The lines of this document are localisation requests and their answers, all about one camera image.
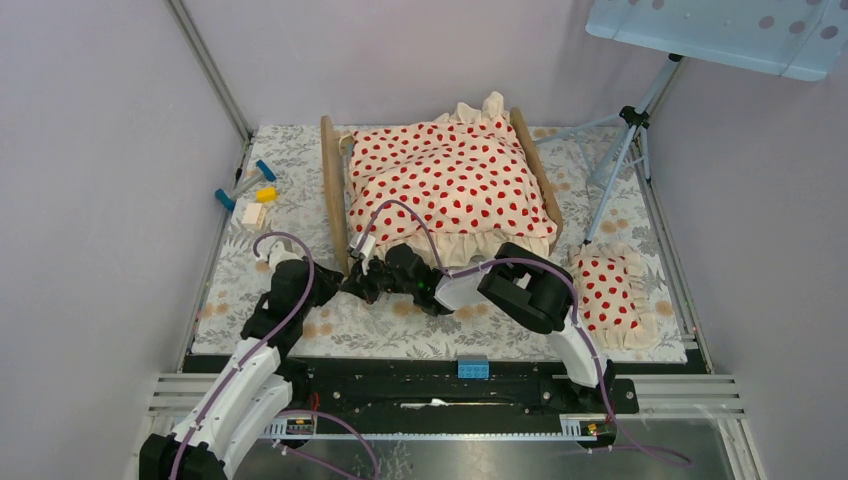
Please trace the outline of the large strawberry print cushion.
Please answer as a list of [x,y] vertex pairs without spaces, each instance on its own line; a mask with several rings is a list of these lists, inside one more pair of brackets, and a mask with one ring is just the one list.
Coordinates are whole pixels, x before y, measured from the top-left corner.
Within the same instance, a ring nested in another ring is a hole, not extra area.
[[504,97],[430,121],[343,134],[349,235],[383,258],[408,245],[429,265],[464,267],[505,242],[546,258],[556,236]]

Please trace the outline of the wooden pet bed frame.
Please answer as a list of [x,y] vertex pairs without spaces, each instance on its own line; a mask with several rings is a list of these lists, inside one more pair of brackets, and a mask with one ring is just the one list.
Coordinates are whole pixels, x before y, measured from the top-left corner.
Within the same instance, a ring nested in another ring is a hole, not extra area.
[[[533,137],[529,131],[524,116],[518,107],[509,111],[510,124],[516,132],[517,139],[525,153],[529,170],[538,183],[543,206],[550,220],[556,225],[556,236],[549,246],[552,254],[564,228],[564,220],[556,200],[555,189],[548,179],[543,162],[540,159]],[[331,232],[334,259],[344,274],[349,274],[352,260],[347,253],[349,228],[345,205],[344,167],[342,160],[342,134],[335,128],[329,115],[320,119],[321,156],[323,169],[324,197],[328,213],[328,225]]]

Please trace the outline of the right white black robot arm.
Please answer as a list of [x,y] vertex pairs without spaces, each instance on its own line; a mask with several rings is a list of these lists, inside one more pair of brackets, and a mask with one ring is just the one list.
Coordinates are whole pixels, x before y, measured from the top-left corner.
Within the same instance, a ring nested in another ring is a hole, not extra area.
[[524,329],[545,336],[574,384],[579,407],[597,412],[613,398],[614,371],[578,319],[573,277],[514,243],[463,270],[431,267],[407,245],[391,248],[382,260],[360,255],[342,290],[368,303],[383,293],[405,294],[431,316],[487,300]]

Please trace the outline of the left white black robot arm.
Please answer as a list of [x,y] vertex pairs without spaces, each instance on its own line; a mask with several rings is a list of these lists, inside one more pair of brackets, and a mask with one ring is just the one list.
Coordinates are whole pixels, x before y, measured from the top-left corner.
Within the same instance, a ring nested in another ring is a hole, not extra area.
[[139,478],[232,478],[271,420],[309,401],[306,365],[288,354],[310,310],[327,303],[343,279],[307,257],[278,263],[213,385],[170,433],[143,443]]

